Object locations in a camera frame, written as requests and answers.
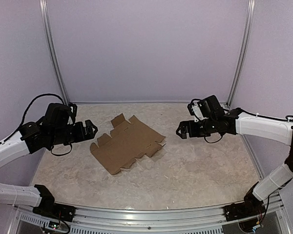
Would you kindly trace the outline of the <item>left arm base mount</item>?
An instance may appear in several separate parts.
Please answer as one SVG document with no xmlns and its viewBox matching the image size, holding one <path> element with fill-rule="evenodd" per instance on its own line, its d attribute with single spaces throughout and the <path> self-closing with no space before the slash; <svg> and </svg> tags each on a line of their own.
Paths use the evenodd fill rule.
<svg viewBox="0 0 293 234">
<path fill-rule="evenodd" d="M 70 205 L 64 205 L 60 203 L 54 203 L 51 207 L 34 207 L 33 213 L 59 219 L 60 221 L 72 222 L 76 212 L 76 207 Z"/>
</svg>

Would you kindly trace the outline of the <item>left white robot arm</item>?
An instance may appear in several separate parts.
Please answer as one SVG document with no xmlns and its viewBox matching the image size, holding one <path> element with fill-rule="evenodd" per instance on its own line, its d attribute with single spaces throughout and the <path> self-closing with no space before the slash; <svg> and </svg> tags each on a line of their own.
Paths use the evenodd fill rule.
<svg viewBox="0 0 293 234">
<path fill-rule="evenodd" d="M 91 120 L 77 122 L 77 105 L 50 103 L 46 113 L 36 122 L 21 124 L 7 139 L 0 141 L 0 168 L 31 155 L 40 149 L 52 151 L 56 145 L 71 147 L 91 140 L 98 128 Z M 59 207 L 44 185 L 15 186 L 0 183 L 0 204 L 26 205 L 53 217 Z"/>
</svg>

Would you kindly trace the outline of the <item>brown cardboard box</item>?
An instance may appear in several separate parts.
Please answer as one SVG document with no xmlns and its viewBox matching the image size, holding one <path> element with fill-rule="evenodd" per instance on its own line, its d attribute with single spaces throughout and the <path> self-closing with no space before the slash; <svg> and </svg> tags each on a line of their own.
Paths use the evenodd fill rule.
<svg viewBox="0 0 293 234">
<path fill-rule="evenodd" d="M 111 120 L 113 129 L 97 138 L 90 145 L 91 154 L 111 174 L 128 169 L 136 159 L 146 155 L 152 157 L 163 146 L 166 138 L 153 130 L 136 116 L 126 120 L 123 114 Z"/>
</svg>

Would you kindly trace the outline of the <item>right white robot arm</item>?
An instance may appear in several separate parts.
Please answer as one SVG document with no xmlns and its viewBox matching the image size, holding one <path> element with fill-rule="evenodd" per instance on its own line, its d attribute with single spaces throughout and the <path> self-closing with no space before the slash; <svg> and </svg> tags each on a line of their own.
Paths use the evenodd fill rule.
<svg viewBox="0 0 293 234">
<path fill-rule="evenodd" d="M 182 138 L 203 138 L 212 134 L 240 135 L 253 154 L 264 178 L 250 188 L 240 205 L 251 216 L 262 202 L 293 179 L 293 116 L 283 118 L 251 113 L 242 108 L 227 109 L 215 95 L 195 98 L 187 106 L 193 120 L 181 121 L 176 134 Z"/>
</svg>

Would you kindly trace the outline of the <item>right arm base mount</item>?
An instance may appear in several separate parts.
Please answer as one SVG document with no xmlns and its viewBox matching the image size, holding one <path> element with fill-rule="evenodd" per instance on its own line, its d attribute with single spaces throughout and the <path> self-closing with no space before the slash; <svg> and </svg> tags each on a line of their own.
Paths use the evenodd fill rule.
<svg viewBox="0 0 293 234">
<path fill-rule="evenodd" d="M 263 214 L 266 208 L 263 202 L 253 205 L 250 201 L 243 201 L 239 203 L 232 203 L 223 207 L 226 221 L 234 221 L 254 215 Z"/>
</svg>

